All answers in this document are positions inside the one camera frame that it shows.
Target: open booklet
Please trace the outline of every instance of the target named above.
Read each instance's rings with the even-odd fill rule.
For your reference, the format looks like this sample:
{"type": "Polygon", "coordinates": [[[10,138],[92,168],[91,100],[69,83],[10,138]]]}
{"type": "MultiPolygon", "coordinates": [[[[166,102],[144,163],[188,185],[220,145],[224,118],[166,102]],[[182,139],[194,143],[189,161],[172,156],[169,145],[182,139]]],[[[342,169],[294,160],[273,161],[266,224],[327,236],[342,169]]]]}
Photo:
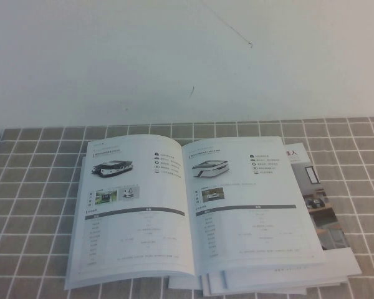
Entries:
{"type": "Polygon", "coordinates": [[[90,142],[65,288],[325,256],[279,137],[90,142]]]}

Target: white grout line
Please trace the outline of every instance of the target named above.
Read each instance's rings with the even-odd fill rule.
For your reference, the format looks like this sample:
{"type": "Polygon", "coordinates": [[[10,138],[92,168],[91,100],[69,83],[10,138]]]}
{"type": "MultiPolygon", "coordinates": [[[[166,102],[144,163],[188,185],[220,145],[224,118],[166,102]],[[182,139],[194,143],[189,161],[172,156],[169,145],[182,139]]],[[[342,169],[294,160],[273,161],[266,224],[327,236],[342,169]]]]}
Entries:
{"type": "MultiPolygon", "coordinates": [[[[18,139],[19,139],[19,137],[20,137],[20,135],[21,135],[21,132],[22,132],[22,130],[19,131],[18,139]]],[[[10,158],[11,158],[12,153],[14,152],[14,149],[15,149],[16,145],[17,145],[17,141],[15,141],[14,146],[12,147],[11,154],[9,155],[8,160],[7,160],[7,162],[6,162],[6,166],[7,166],[7,164],[8,164],[8,161],[9,161],[10,158]]],[[[2,171],[2,173],[0,174],[0,180],[1,180],[2,176],[3,176],[3,174],[4,174],[4,171],[2,171]]],[[[9,211],[9,213],[8,213],[7,219],[6,219],[4,225],[3,225],[2,229],[1,229],[1,233],[0,233],[0,241],[1,241],[2,234],[3,234],[3,232],[4,232],[4,230],[5,230],[6,226],[7,226],[8,220],[9,220],[9,218],[10,218],[10,215],[11,215],[11,212],[12,212],[12,209],[14,208],[14,206],[15,206],[15,200],[14,200],[14,202],[12,203],[12,206],[11,206],[10,211],[9,211]]]]}
{"type": "Polygon", "coordinates": [[[307,138],[307,133],[306,133],[306,127],[305,127],[305,124],[304,124],[304,135],[305,135],[305,140],[306,140],[306,143],[307,143],[307,153],[309,155],[309,158],[310,160],[312,161],[312,164],[313,166],[315,167],[315,170],[317,171],[316,169],[316,165],[314,164],[314,159],[313,159],[313,155],[312,155],[312,150],[310,149],[310,144],[309,144],[309,139],[307,138]]]}
{"type": "Polygon", "coordinates": [[[98,299],[101,299],[102,283],[100,283],[100,289],[98,290],[98,299]]]}
{"type": "MultiPolygon", "coordinates": [[[[330,136],[330,132],[329,132],[329,130],[328,130],[328,124],[327,124],[327,123],[325,124],[325,128],[326,128],[326,130],[327,130],[327,134],[330,136]]],[[[339,164],[338,156],[335,155],[335,158],[336,158],[336,160],[337,160],[337,163],[338,163],[339,170],[340,170],[340,172],[341,172],[342,178],[345,179],[345,176],[344,176],[344,174],[343,174],[343,172],[342,172],[341,165],[339,164]]],[[[358,222],[358,225],[359,225],[360,231],[363,233],[363,227],[362,227],[362,224],[360,223],[359,217],[357,216],[356,207],[355,207],[355,205],[353,204],[353,200],[352,200],[352,197],[351,197],[351,195],[350,195],[350,190],[349,190],[349,188],[348,188],[348,184],[347,184],[347,182],[345,182],[345,187],[347,188],[347,192],[348,192],[348,195],[349,195],[349,197],[350,197],[350,201],[351,201],[351,204],[352,204],[352,207],[353,207],[353,211],[354,211],[355,214],[356,214],[356,220],[357,220],[357,222],[358,222]]],[[[364,234],[363,234],[363,240],[364,240],[364,243],[365,243],[365,245],[366,245],[366,248],[367,248],[368,252],[371,253],[370,248],[369,248],[369,246],[368,246],[368,244],[367,244],[367,239],[365,238],[364,234]]],[[[372,265],[373,265],[373,268],[374,268],[374,260],[373,260],[373,257],[372,257],[371,255],[370,255],[370,260],[372,261],[372,265]]]]}
{"type": "Polygon", "coordinates": [[[130,282],[129,299],[132,299],[132,293],[133,293],[133,279],[130,282]]]}
{"type": "MultiPolygon", "coordinates": [[[[39,135],[39,139],[37,140],[37,143],[36,143],[36,145],[35,145],[34,153],[36,152],[37,146],[39,145],[39,141],[40,141],[40,139],[42,138],[42,134],[43,134],[43,129],[41,130],[40,135],[39,135]]],[[[31,158],[31,160],[29,161],[29,164],[28,164],[28,166],[27,166],[27,169],[26,169],[26,171],[25,171],[25,173],[24,173],[24,177],[23,177],[23,179],[22,179],[22,182],[20,183],[20,185],[19,185],[19,187],[18,187],[18,192],[17,192],[17,195],[15,196],[14,203],[13,203],[13,205],[12,205],[12,207],[11,207],[11,211],[10,211],[10,213],[9,213],[9,217],[10,217],[10,215],[11,215],[11,213],[12,213],[12,208],[15,206],[16,199],[17,199],[18,196],[19,196],[19,192],[20,192],[21,189],[22,189],[22,185],[24,184],[24,181],[25,181],[25,178],[26,178],[26,174],[27,174],[29,168],[31,167],[32,159],[33,159],[33,154],[32,154],[32,158],[31,158]]],[[[22,250],[21,250],[21,253],[20,253],[20,255],[19,255],[18,262],[17,262],[17,267],[16,267],[16,269],[15,269],[15,271],[14,271],[14,275],[13,275],[13,277],[12,277],[12,279],[11,279],[11,283],[10,283],[10,286],[9,286],[9,288],[8,288],[6,298],[9,298],[10,293],[11,293],[11,290],[12,290],[12,286],[14,285],[15,275],[16,275],[16,273],[18,272],[19,265],[21,264],[22,255],[23,255],[23,253],[24,253],[24,251],[25,251],[26,243],[27,243],[27,241],[28,241],[29,234],[31,233],[31,230],[32,230],[32,227],[33,227],[33,224],[34,224],[34,220],[35,220],[35,216],[36,216],[37,210],[39,209],[39,206],[40,206],[40,201],[39,201],[39,203],[37,204],[35,214],[34,214],[34,216],[33,216],[32,222],[31,222],[31,224],[30,224],[30,226],[29,226],[29,230],[28,230],[27,236],[26,236],[26,238],[25,238],[24,245],[22,246],[22,250]]]]}
{"type": "Polygon", "coordinates": [[[323,298],[319,287],[317,287],[317,294],[319,295],[319,299],[323,298]]]}
{"type": "Polygon", "coordinates": [[[350,292],[352,298],[354,298],[353,291],[352,291],[352,286],[350,285],[350,281],[349,281],[349,277],[347,277],[347,278],[348,278],[347,283],[348,283],[349,292],[350,292]]]}
{"type": "Polygon", "coordinates": [[[281,128],[281,140],[282,140],[282,144],[284,145],[285,144],[285,139],[284,139],[284,129],[282,127],[282,123],[280,121],[280,128],[281,128]]]}
{"type": "Polygon", "coordinates": [[[162,296],[163,296],[163,277],[161,277],[161,295],[160,295],[160,299],[162,299],[162,296]]]}
{"type": "MultiPolygon", "coordinates": [[[[84,133],[83,133],[82,144],[80,145],[80,148],[79,148],[79,154],[78,154],[78,157],[80,157],[80,154],[81,154],[81,152],[82,152],[82,147],[83,147],[83,142],[84,142],[84,139],[85,139],[85,136],[86,136],[86,131],[87,131],[87,127],[85,128],[84,133]]],[[[70,183],[69,183],[69,187],[68,187],[68,190],[67,190],[67,194],[66,194],[66,196],[68,196],[69,191],[70,191],[70,189],[71,189],[71,187],[72,187],[72,181],[73,181],[73,178],[74,178],[74,176],[75,176],[75,170],[76,170],[76,165],[75,165],[75,167],[74,167],[74,173],[72,174],[72,178],[71,178],[71,180],[70,180],[70,183]]],[[[57,227],[55,228],[54,239],[53,239],[53,241],[52,241],[52,243],[51,243],[50,252],[49,252],[49,257],[47,258],[46,265],[44,266],[44,271],[43,271],[43,275],[42,275],[42,280],[41,280],[41,282],[40,282],[39,290],[37,291],[36,298],[39,298],[39,297],[40,297],[40,293],[41,293],[41,291],[42,291],[43,281],[44,281],[44,278],[46,277],[47,267],[48,267],[48,265],[49,265],[50,257],[51,257],[51,255],[52,255],[52,249],[54,248],[55,239],[57,238],[58,230],[59,230],[59,227],[60,227],[60,223],[61,223],[62,215],[63,215],[63,213],[64,213],[64,209],[65,209],[66,204],[67,204],[67,197],[65,198],[64,205],[62,206],[61,214],[60,214],[60,216],[59,216],[59,220],[58,220],[58,223],[57,223],[57,227]]]]}

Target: booklet page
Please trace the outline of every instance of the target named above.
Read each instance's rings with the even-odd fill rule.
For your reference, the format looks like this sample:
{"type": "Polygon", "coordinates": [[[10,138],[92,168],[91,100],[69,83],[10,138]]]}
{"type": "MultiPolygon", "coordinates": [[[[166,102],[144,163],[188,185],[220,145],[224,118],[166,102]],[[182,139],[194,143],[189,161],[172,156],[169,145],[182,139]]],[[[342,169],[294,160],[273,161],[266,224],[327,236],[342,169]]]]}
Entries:
{"type": "Polygon", "coordinates": [[[274,269],[239,269],[225,271],[229,288],[251,287],[268,283],[308,283],[334,277],[361,274],[356,258],[349,247],[331,203],[315,172],[302,143],[285,145],[300,189],[300,200],[312,219],[327,261],[317,265],[277,267],[274,269]]]}
{"type": "Polygon", "coordinates": [[[324,261],[280,138],[201,140],[183,159],[198,275],[324,261]]]}
{"type": "Polygon", "coordinates": [[[133,272],[194,275],[177,142],[155,135],[90,142],[82,176],[69,287],[133,272]]]}

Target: robot image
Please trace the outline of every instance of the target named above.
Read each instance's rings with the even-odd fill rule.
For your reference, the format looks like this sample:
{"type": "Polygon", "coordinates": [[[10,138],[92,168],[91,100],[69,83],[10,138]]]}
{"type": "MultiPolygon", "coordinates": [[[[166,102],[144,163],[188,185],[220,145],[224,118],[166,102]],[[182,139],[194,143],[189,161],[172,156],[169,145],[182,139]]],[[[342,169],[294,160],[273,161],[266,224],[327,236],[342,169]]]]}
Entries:
{"type": "Polygon", "coordinates": [[[92,174],[98,174],[102,178],[117,176],[133,169],[131,161],[110,161],[93,167],[92,174]]]}
{"type": "Polygon", "coordinates": [[[123,191],[124,198],[130,198],[134,196],[133,190],[130,188],[129,190],[125,189],[123,191]]]}
{"type": "Polygon", "coordinates": [[[207,160],[193,167],[196,178],[212,178],[229,170],[229,163],[224,160],[207,160]]]}

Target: gray tiled surface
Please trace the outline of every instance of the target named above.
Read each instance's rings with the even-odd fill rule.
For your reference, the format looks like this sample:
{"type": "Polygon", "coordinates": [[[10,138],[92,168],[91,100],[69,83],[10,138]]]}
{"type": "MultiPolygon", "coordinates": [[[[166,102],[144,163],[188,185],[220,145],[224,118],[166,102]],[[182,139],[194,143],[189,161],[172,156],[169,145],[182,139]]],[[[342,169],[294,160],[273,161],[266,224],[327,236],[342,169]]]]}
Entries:
{"type": "Polygon", "coordinates": [[[81,158],[87,141],[127,134],[171,136],[181,145],[223,136],[280,136],[303,142],[324,182],[363,275],[307,296],[374,298],[374,118],[240,123],[6,129],[0,141],[0,298],[201,298],[141,278],[64,291],[81,158]]]}

